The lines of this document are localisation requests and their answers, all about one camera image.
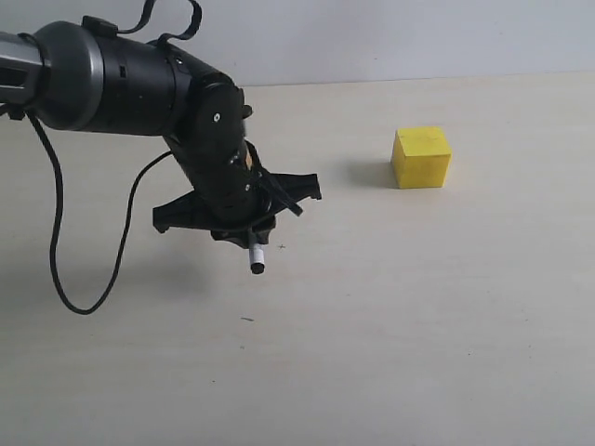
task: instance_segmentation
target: white table surface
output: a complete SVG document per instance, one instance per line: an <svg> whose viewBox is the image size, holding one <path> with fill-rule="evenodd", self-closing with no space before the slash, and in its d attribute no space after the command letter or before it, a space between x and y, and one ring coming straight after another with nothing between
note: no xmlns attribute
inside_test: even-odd
<svg viewBox="0 0 595 446"><path fill-rule="evenodd" d="M3 120L0 444L595 444L594 95L588 73L250 88L263 162L319 173L324 200L281 216L252 277L232 245L152 228L189 190L168 160L88 318L50 281L49 161ZM415 125L453 146L442 190L394 187L394 131ZM84 305L165 145L51 137L60 272Z"/></svg>

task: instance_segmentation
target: robotic arm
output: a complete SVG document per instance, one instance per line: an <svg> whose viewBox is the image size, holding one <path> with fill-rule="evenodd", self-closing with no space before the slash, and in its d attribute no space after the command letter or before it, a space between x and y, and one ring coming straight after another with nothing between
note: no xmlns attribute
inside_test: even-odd
<svg viewBox="0 0 595 446"><path fill-rule="evenodd" d="M245 139L252 109L243 90L169 43L198 31L202 9L194 0L185 33L148 44L122 37L148 23L155 1L146 0L131 30L84 17L81 25L59 21L34 34L0 33L0 114L28 116L46 149L38 120L57 130L163 137L192 191L156 207L154 227L209 230L216 241L248 250L260 274L275 216L285 209L299 216L300 201L322 199L318 178L265 169Z"/></svg>

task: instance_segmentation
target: black cable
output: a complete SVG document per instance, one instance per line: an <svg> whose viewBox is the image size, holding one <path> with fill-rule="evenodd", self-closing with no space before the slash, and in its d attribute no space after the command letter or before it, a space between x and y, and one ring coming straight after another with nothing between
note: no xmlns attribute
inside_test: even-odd
<svg viewBox="0 0 595 446"><path fill-rule="evenodd" d="M115 259L112 277L110 278L107 288L105 289L99 300L95 303L95 305L93 305L93 307L87 309L78 308L69 300L69 298L64 293L64 289L62 288L62 284L60 282L60 276L58 274L58 266L56 260L56 251L58 248L58 240L60 238L60 227L62 224L62 214L64 212L64 181L62 178L62 169L60 167L60 161L58 159L58 156L56 155L56 151L54 151L54 148L52 147L51 142L49 142L49 138L47 137L46 131L41 126L39 120L36 118L34 113L32 111L27 111L27 116L29 117L31 124L35 129L35 133L37 133L37 136L39 137L42 144L44 145L44 148L46 149L49 161L52 163L52 167L54 168L54 177L56 179L56 216L54 217L54 227L52 229L52 238L51 243L49 245L49 268L52 274L52 281L54 282L54 286L56 287L56 291L58 292L60 300L66 306L66 308L76 314L87 316L97 311L99 307L103 305L108 295L110 295L110 292L112 291L112 288L115 285L115 282L118 278L120 266L122 265L124 248L126 247L126 239L128 237L128 233L130 232L130 223L132 221L132 206L134 203L135 194L137 193L137 189L139 188L140 181L147 172L149 172L154 166L162 162L172 153L171 151L168 151L155 158L140 171L139 175L134 180L134 183L132 184L132 189L130 190L130 195L128 196L128 206L126 209L126 223L124 224L124 232L122 234L122 239L120 240L120 247L118 248L118 254Z"/></svg>

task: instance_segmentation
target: yellow cube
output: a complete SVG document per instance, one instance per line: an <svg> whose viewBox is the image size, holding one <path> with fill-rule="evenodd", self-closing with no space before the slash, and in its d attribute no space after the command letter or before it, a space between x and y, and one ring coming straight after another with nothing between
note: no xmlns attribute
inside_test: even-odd
<svg viewBox="0 0 595 446"><path fill-rule="evenodd" d="M399 187L441 188L446 180L452 154L440 127L397 130L392 167Z"/></svg>

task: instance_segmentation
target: white wall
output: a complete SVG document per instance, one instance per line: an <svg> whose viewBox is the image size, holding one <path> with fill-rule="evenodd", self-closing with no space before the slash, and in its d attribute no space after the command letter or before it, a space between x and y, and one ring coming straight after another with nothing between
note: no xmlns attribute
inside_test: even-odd
<svg viewBox="0 0 595 446"><path fill-rule="evenodd" d="M88 13L128 27L144 0L0 0L0 29ZM589 0L201 0L189 44L244 85L595 69ZM181 30L190 5L161 0L151 33Z"/></svg>

